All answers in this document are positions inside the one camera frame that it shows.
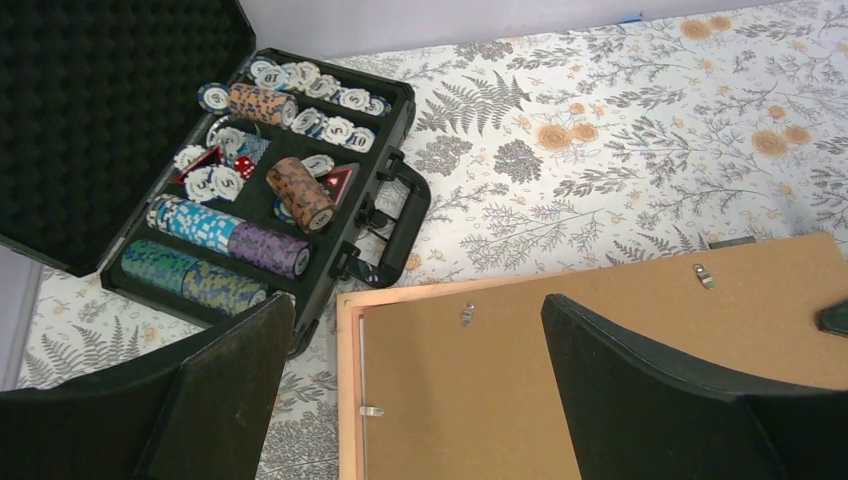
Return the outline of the green poker chip stack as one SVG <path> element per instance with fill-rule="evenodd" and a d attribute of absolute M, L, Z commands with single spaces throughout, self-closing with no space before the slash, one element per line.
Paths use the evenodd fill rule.
<path fill-rule="evenodd" d="M 123 252 L 120 266 L 125 275 L 181 296 L 183 282 L 198 258 L 152 240 L 136 240 Z"/>

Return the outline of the red die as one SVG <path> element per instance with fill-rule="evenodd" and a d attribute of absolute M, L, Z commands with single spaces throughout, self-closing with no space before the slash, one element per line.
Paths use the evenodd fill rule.
<path fill-rule="evenodd" d="M 241 156 L 233 162 L 232 168 L 236 170 L 243 179 L 248 180 L 255 172 L 256 164 L 249 156 Z"/>

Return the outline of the orange chip stack rear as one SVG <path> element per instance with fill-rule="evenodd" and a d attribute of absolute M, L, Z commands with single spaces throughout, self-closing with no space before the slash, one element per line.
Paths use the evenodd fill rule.
<path fill-rule="evenodd" d="M 289 128 L 299 113 L 293 95 L 245 83 L 229 87 L 228 105 L 235 115 L 282 129 Z"/>

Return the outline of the light blue chip stack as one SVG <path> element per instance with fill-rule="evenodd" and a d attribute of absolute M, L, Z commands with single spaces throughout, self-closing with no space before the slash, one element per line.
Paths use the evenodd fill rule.
<path fill-rule="evenodd" d="M 176 195 L 157 196 L 147 207 L 147 225 L 207 250 L 228 254 L 235 229 L 244 220 Z"/>

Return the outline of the floral patterned table mat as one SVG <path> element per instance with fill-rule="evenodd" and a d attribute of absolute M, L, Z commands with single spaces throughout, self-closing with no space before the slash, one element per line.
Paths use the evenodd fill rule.
<path fill-rule="evenodd" d="M 847 5 L 790 1 L 345 60 L 409 83 L 434 193 L 404 286 L 827 231 L 847 243 Z"/>

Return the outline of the black poker chip case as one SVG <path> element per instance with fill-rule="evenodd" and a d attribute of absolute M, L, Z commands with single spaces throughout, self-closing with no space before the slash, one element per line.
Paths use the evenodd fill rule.
<path fill-rule="evenodd" d="M 415 116 L 404 82 L 319 62 L 343 87 L 387 100 L 378 117 L 303 92 L 294 97 L 364 127 L 376 143 L 357 152 L 326 139 L 261 125 L 268 141 L 258 172 L 232 202 L 212 208 L 305 241 L 311 257 L 290 278 L 190 244 L 146 225 L 154 200 L 178 191 L 177 150 L 212 122 L 194 100 L 213 80 L 247 80 L 256 37 L 237 1 L 5 1 L 1 5 L 1 242 L 45 265 L 184 321 L 212 326 L 225 315 L 130 278 L 119 258 L 149 239 L 295 298 L 295 344 L 311 341 L 334 284 L 356 278 L 387 288 L 401 277 L 430 206 L 426 180 L 401 144 Z M 337 217 L 305 233 L 271 217 L 264 174 L 297 154 L 324 152 L 356 165 Z"/>

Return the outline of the small dark grey pad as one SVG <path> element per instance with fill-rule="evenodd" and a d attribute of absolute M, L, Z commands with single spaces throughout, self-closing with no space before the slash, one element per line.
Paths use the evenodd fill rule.
<path fill-rule="evenodd" d="M 756 242 L 756 238 L 753 236 L 744 236 L 720 241 L 711 241 L 708 243 L 708 247 L 712 250 L 721 249 L 721 248 L 729 248 L 734 246 L 752 244 Z"/>

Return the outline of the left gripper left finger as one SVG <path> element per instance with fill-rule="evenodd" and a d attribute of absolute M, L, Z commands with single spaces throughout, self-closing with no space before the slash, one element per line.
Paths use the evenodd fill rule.
<path fill-rule="evenodd" d="M 277 294 L 50 389 L 1 395 L 5 479 L 251 479 L 293 331 Z"/>

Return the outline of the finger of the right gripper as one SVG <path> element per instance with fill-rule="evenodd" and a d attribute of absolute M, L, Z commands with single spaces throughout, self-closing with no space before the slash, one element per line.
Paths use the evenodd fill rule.
<path fill-rule="evenodd" d="M 816 313 L 816 327 L 825 333 L 848 336 L 848 301 L 827 307 Z"/>

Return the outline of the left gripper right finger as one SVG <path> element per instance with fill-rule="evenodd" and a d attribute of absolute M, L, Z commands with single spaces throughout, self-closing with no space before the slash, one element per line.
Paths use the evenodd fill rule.
<path fill-rule="evenodd" d="M 847 394 L 729 369 L 561 294 L 541 320 L 585 479 L 843 479 Z"/>

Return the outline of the purple poker chip stack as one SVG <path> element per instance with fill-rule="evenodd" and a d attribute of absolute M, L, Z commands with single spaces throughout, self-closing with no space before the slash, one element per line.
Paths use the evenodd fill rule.
<path fill-rule="evenodd" d="M 243 222 L 230 235 L 227 252 L 233 258 L 278 276 L 298 279 L 307 270 L 312 247 L 305 240 Z"/>

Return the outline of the orange poker chip stack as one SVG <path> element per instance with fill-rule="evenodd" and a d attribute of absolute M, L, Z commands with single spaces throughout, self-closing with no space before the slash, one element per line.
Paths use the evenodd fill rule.
<path fill-rule="evenodd" d="M 320 232 L 335 220 L 335 202 L 298 158 L 278 160 L 266 181 L 304 232 Z"/>

